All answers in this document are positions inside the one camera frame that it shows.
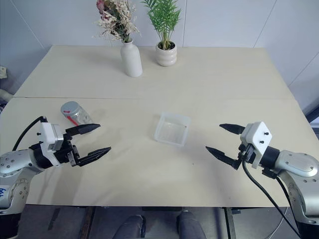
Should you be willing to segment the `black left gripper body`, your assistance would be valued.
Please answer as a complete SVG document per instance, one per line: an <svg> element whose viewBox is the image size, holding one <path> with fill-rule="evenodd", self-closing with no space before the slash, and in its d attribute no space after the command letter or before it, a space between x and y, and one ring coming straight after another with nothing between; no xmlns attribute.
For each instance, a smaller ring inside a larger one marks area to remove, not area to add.
<svg viewBox="0 0 319 239"><path fill-rule="evenodd" d="M74 167L78 165L79 153L76 146L71 143L71 140L72 136L64 134L62 146L54 153L54 156L60 164L69 162Z"/></svg>

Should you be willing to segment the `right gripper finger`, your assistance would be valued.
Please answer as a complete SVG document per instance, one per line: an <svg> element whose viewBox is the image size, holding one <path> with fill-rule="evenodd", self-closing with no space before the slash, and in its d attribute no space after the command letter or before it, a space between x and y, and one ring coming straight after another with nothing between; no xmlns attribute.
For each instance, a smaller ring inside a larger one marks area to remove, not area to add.
<svg viewBox="0 0 319 239"><path fill-rule="evenodd" d="M237 135L242 134L244 129L245 129L245 127L243 127L243 126L240 126L237 124L230 124L230 123L223 123L223 124L220 124L219 126L223 129L225 129L231 133L237 134Z"/></svg>
<svg viewBox="0 0 319 239"><path fill-rule="evenodd" d="M205 148L215 158L217 158L218 160L222 161L223 163L226 163L227 165L230 165L235 170L237 170L239 168L239 166L241 165L241 160L240 159L237 159L237 160L232 159L232 158L226 156L224 152L222 152L220 150L217 150L215 148L209 147L209 146L206 146Z"/></svg>

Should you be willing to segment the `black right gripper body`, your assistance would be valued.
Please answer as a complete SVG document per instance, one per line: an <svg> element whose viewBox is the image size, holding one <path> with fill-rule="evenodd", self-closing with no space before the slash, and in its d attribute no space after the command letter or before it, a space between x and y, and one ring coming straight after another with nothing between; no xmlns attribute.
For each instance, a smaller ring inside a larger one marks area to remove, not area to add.
<svg viewBox="0 0 319 239"><path fill-rule="evenodd" d="M253 163L256 154L255 154L255 148L252 144L248 144L245 146L244 144L240 144L239 146L239 154L238 154L238 159L241 161L248 162L250 164Z"/></svg>

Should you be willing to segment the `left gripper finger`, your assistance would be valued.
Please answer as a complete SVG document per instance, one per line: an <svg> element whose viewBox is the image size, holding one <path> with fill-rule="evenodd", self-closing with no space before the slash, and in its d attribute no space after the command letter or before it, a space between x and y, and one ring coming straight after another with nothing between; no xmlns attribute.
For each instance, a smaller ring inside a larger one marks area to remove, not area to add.
<svg viewBox="0 0 319 239"><path fill-rule="evenodd" d="M87 156L85 156L83 158L76 159L76 165L82 167L82 166L85 166L89 163L92 163L92 162L98 160L99 158L103 157L110 150L111 150L111 147L106 147L106 148L101 148L101 149L97 149L95 151L92 151L92 152L88 153Z"/></svg>
<svg viewBox="0 0 319 239"><path fill-rule="evenodd" d="M65 130L66 134L69 136L82 135L86 133L90 133L95 129L99 128L100 124L90 123L90 124L81 124L75 127L71 127Z"/></svg>

